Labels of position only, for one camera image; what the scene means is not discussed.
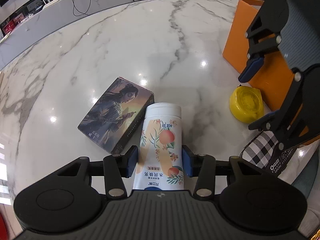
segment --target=marble table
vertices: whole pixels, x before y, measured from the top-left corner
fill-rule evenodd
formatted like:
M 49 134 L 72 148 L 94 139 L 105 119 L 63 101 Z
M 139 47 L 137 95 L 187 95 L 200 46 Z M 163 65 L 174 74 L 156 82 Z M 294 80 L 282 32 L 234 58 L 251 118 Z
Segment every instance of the marble table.
M 65 26 L 15 58 L 0 88 L 0 182 L 8 191 L 0 197 L 13 203 L 22 189 L 72 160 L 108 154 L 77 126 L 118 76 L 153 91 L 156 102 L 180 105 L 183 143 L 195 153 L 217 160 L 239 155 L 257 131 L 229 110 L 238 73 L 221 54 L 237 2 L 118 6 Z M 127 149 L 138 145 L 140 132 Z M 195 181 L 186 179 L 185 187 Z M 124 182 L 130 193 L 133 178 Z M 103 178 L 93 178 L 92 186 L 104 193 Z M 225 177 L 216 178 L 216 193 L 226 186 Z M 19 233 L 12 210 L 8 216 Z

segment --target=orange box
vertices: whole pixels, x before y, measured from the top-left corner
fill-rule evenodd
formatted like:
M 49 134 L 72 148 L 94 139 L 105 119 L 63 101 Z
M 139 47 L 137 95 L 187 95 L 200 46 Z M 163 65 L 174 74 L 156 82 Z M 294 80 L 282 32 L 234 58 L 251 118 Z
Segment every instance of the orange box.
M 246 67 L 249 49 L 244 33 L 262 4 L 261 0 L 239 0 L 238 2 L 222 55 L 239 73 Z M 282 105 L 293 77 L 281 53 L 277 51 L 265 55 L 264 65 L 249 84 L 261 91 L 262 99 L 274 111 Z

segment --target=leaf illustration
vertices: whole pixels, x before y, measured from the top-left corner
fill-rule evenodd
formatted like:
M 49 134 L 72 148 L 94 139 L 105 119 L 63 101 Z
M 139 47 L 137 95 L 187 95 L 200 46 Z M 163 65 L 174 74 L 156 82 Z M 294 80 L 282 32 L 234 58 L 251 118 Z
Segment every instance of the leaf illustration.
M 179 171 L 183 171 L 180 166 L 173 166 L 173 167 L 177 168 Z

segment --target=silver screw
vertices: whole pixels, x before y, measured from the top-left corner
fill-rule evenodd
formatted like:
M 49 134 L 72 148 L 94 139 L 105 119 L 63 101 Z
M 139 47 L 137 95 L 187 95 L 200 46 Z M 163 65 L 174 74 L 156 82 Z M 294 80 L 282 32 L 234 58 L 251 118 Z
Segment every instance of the silver screw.
M 279 150 L 282 151 L 284 149 L 284 144 L 283 143 L 279 143 Z
M 276 43 L 280 44 L 281 40 L 282 40 L 281 36 L 278 35 L 278 36 L 276 37 Z
M 296 82 L 299 82 L 301 80 L 301 73 L 300 72 L 297 72 L 294 74 L 294 80 Z
M 113 188 L 108 191 L 109 195 L 112 197 L 120 197 L 124 194 L 124 191 L 120 188 Z
M 200 197 L 208 197 L 212 194 L 212 191 L 207 188 L 198 189 L 196 194 Z

